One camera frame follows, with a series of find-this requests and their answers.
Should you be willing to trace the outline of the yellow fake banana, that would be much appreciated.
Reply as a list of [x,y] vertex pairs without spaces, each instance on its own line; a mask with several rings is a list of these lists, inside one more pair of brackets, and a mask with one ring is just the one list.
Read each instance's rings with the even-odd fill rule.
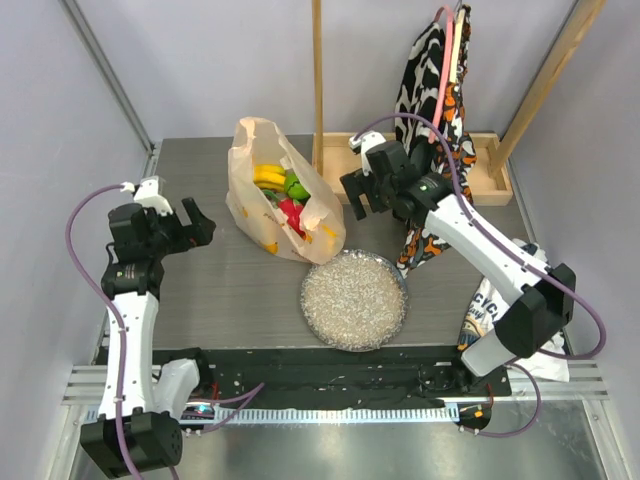
[[253,182],[261,189],[284,191],[286,170],[279,165],[261,164],[254,167]]

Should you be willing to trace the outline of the translucent plastic bag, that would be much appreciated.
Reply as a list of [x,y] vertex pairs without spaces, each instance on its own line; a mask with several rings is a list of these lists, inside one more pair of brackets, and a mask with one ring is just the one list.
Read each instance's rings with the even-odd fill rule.
[[[288,224],[278,202],[285,192],[261,189],[254,167],[279,165],[295,173],[310,193],[300,214],[302,239]],[[259,117],[238,121],[228,151],[226,204],[236,225],[268,253],[300,262],[324,264],[342,250],[346,239],[343,207],[329,184],[293,147],[276,123]]]

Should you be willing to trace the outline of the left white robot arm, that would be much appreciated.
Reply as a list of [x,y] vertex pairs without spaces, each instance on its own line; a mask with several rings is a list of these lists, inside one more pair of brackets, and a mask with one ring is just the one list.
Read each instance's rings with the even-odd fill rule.
[[216,224],[192,198],[190,219],[139,203],[108,214],[112,240],[99,294],[109,313],[107,379],[98,419],[81,429],[81,445],[109,479],[163,468],[181,460],[179,421],[189,397],[205,397],[213,374],[203,351],[179,350],[153,373],[153,331],[159,311],[163,259],[211,243]]

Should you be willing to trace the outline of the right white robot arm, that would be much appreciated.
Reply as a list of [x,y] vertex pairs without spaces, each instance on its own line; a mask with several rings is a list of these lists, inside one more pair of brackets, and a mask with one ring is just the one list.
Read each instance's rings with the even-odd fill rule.
[[357,219],[366,216],[366,198],[374,212],[391,209],[422,223],[489,279],[508,306],[494,328],[461,353],[451,371],[457,391],[477,393],[496,368],[531,357],[571,320],[576,277],[568,266],[549,268],[516,246],[476,215],[450,180],[421,174],[400,142],[369,132],[351,137],[349,146],[362,166],[340,182]]

